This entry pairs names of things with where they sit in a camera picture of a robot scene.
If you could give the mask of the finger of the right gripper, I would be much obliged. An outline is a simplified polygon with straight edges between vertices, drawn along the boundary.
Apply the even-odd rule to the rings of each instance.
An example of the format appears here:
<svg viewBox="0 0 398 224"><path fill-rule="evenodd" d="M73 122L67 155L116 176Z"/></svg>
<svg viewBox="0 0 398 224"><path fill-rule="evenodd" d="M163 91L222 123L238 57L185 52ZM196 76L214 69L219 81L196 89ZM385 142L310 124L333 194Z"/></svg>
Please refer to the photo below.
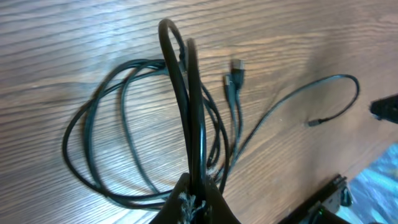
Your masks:
<svg viewBox="0 0 398 224"><path fill-rule="evenodd" d="M369 110L377 120L397 124L397 94L372 101Z"/></svg>

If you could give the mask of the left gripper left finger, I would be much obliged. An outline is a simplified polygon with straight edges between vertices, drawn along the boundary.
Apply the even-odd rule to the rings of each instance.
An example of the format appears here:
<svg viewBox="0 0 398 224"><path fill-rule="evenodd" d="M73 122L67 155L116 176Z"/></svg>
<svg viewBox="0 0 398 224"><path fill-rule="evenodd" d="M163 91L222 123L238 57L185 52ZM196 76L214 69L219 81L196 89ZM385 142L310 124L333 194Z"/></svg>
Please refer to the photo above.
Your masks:
<svg viewBox="0 0 398 224"><path fill-rule="evenodd" d="M150 224L178 224L184 223L186 215L183 206L187 204L190 176L184 173L180 176L169 198L160 212L150 221Z"/></svg>

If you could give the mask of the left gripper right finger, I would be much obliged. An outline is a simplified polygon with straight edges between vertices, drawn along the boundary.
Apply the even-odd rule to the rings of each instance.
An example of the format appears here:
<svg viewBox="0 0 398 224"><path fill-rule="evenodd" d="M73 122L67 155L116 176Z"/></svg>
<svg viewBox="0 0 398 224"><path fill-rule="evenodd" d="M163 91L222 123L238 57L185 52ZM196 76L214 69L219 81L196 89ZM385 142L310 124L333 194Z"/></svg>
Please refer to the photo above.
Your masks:
<svg viewBox="0 0 398 224"><path fill-rule="evenodd" d="M207 224L240 224L228 207L219 188L211 177L206 178L206 209L204 211L204 222Z"/></svg>

